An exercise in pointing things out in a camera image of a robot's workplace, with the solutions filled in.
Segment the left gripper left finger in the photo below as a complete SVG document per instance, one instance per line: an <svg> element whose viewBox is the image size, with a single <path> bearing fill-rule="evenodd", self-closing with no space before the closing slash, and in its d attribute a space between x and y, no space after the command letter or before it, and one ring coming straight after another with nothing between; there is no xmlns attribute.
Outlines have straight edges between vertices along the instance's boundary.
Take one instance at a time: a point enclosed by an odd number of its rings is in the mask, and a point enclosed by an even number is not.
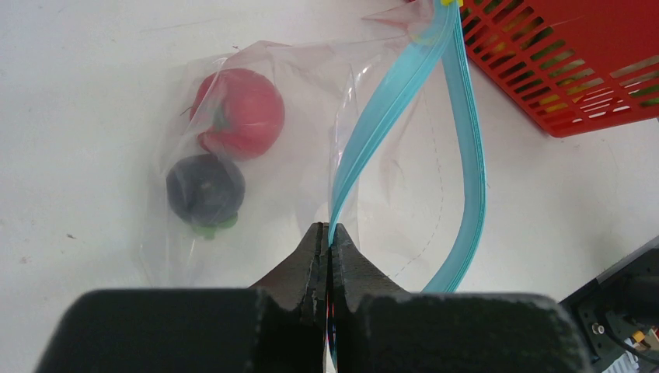
<svg viewBox="0 0 659 373"><path fill-rule="evenodd" d="M251 287L262 289L301 324L326 328L328 225L311 224L295 250Z"/></svg>

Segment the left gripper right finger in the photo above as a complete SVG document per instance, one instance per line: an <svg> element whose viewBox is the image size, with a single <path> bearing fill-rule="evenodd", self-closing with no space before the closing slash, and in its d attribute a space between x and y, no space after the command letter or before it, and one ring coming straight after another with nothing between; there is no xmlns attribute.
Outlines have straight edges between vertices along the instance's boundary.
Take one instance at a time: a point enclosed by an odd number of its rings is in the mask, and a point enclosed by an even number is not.
<svg viewBox="0 0 659 373"><path fill-rule="evenodd" d="M405 294L356 247L342 224L336 225L328 246L328 337L337 339L340 324L355 313L365 295Z"/></svg>

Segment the dark purple toy mangosteen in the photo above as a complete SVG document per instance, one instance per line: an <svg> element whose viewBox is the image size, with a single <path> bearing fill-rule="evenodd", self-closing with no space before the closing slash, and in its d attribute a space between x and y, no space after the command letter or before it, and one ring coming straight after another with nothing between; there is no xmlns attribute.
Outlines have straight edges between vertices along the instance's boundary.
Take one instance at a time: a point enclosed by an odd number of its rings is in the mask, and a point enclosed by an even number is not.
<svg viewBox="0 0 659 373"><path fill-rule="evenodd" d="M169 208L204 239L232 227L246 193L239 167L226 157L192 155L179 160L168 172Z"/></svg>

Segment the clear zip top bag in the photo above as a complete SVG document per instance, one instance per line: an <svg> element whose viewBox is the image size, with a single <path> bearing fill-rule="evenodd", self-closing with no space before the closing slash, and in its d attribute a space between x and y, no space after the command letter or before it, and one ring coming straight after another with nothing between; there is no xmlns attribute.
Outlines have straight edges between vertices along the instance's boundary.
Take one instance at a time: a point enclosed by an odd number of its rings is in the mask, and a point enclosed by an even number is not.
<svg viewBox="0 0 659 373"><path fill-rule="evenodd" d="M369 40L306 46L258 41L187 65L184 91L147 171L139 249L149 284L197 323L185 371L217 358L233 371L431 372L457 354L442 342L444 297L461 283L483 230L486 174L457 1L415 1L373 15ZM197 143L190 108L201 82L229 68L266 76L285 108L279 138L238 161ZM181 159L232 160L246 181L236 223L204 239L169 208ZM405 294L365 295L340 324L301 324L251 286L288 257L311 224L342 224Z"/></svg>

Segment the red toy tomato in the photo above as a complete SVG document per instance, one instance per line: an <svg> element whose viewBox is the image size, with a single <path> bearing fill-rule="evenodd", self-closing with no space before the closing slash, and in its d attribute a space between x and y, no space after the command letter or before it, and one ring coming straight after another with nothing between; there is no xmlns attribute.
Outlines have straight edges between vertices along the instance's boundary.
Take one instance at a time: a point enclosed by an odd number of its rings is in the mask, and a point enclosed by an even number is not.
<svg viewBox="0 0 659 373"><path fill-rule="evenodd" d="M190 119L206 127L197 136L210 153L246 161L264 155L284 126L284 101L264 75L246 68L229 68L207 76L199 85Z"/></svg>

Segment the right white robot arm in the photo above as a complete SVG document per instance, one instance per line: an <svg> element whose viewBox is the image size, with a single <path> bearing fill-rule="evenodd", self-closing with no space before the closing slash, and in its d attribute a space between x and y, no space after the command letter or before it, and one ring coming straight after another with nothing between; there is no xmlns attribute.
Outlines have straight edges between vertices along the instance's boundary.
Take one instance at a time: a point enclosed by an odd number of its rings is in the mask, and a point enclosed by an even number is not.
<svg viewBox="0 0 659 373"><path fill-rule="evenodd" d="M658 371L658 238L565 297L594 372Z"/></svg>

